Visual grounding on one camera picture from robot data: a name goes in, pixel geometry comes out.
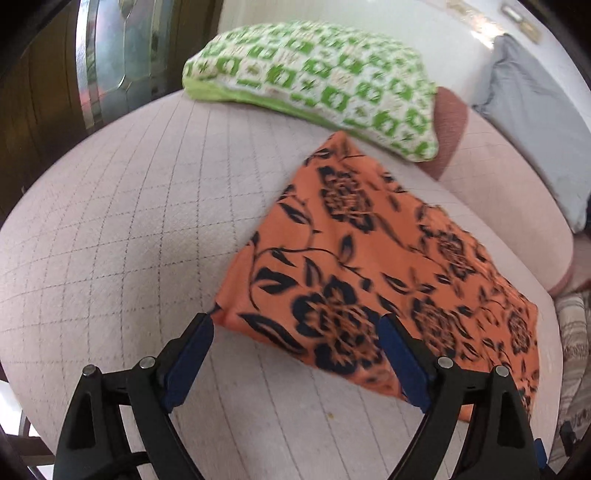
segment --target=black flower pattern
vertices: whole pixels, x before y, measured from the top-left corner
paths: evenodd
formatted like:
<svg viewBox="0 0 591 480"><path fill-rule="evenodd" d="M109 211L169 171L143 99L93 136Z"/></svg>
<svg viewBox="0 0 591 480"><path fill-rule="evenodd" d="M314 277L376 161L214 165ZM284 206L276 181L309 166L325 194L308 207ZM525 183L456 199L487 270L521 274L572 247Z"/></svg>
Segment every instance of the black flower pattern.
<svg viewBox="0 0 591 480"><path fill-rule="evenodd" d="M437 249L441 256L449 263L453 274L462 281L476 273L468 259L464 242L455 234L440 231L437 234Z"/></svg>
<svg viewBox="0 0 591 480"><path fill-rule="evenodd" d="M456 356L456 337L453 334L454 321L450 313L439 308L431 298L413 299L411 317L423 336L440 355Z"/></svg>
<svg viewBox="0 0 591 480"><path fill-rule="evenodd" d="M511 348L517 355L520 352L527 353L530 350L531 334L527 329L527 323L517 310L512 310L507 318L507 327L511 333Z"/></svg>
<svg viewBox="0 0 591 480"><path fill-rule="evenodd" d="M349 222L363 233L374 231L373 204L353 174L332 167L320 167L325 188L320 195L329 215L338 222Z"/></svg>
<svg viewBox="0 0 591 480"><path fill-rule="evenodd" d="M382 362L375 333L379 315L358 304L355 289L347 282L331 276L322 293L297 297L292 314L299 334L322 339L314 350L317 367L347 375L358 365L367 369Z"/></svg>

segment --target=sofa armrest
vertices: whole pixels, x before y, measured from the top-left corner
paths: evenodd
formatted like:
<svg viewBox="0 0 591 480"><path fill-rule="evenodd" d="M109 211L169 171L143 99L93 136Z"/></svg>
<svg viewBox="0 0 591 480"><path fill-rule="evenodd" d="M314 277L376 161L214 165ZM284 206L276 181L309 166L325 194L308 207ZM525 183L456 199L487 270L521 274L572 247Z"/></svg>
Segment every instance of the sofa armrest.
<svg viewBox="0 0 591 480"><path fill-rule="evenodd" d="M439 111L436 104L438 138L457 130L462 105L464 130L455 149L420 167L476 213L550 295L558 295L571 276L573 235L550 192L489 122L448 90L440 89L439 97L445 104Z"/></svg>

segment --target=sofa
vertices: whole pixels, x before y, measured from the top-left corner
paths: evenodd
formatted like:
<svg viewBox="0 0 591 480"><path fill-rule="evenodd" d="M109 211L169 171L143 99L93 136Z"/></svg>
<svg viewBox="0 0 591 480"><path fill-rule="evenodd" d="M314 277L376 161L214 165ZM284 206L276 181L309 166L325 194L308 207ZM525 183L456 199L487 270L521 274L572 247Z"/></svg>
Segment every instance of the sofa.
<svg viewBox="0 0 591 480"><path fill-rule="evenodd" d="M474 234L538 306L531 428L550 453L563 364L551 296L570 279L573 236L525 160L449 90L438 92L435 126L440 153L419 167L355 142ZM177 92L93 134L33 185L0 231L0 358L52 450L82 368L130 368L211 308L235 252L329 134ZM387 476L421 416L216 329L172 419L207 478L361 479ZM465 435L459 423L438 478L452 474Z"/></svg>

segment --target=gray cushion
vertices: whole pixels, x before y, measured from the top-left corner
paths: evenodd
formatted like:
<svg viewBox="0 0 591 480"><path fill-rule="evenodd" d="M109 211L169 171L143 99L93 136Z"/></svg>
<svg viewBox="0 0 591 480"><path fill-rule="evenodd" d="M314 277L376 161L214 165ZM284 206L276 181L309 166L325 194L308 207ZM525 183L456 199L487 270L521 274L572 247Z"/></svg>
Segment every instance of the gray cushion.
<svg viewBox="0 0 591 480"><path fill-rule="evenodd" d="M474 108L530 162L573 232L591 194L591 132L561 87L511 36L495 40Z"/></svg>

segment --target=fabric grid pattern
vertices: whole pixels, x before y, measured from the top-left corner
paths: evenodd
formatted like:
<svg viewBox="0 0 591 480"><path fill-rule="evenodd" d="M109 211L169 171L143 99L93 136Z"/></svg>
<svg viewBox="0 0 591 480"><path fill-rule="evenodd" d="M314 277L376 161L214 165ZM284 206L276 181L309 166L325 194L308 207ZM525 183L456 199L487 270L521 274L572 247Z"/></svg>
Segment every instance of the fabric grid pattern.
<svg viewBox="0 0 591 480"><path fill-rule="evenodd" d="M50 448L83 366L131 367L212 307L231 258L329 135L292 117L177 92L101 129L33 185L0 231L0 358ZM442 205L538 306L531 425L549 447L562 365L551 298L441 185L360 147L409 191ZM223 328L173 415L203 474L218 480L386 478L420 420L403 401ZM449 478L465 431L459 424L438 479ZM141 448L137 433L131 440Z"/></svg>

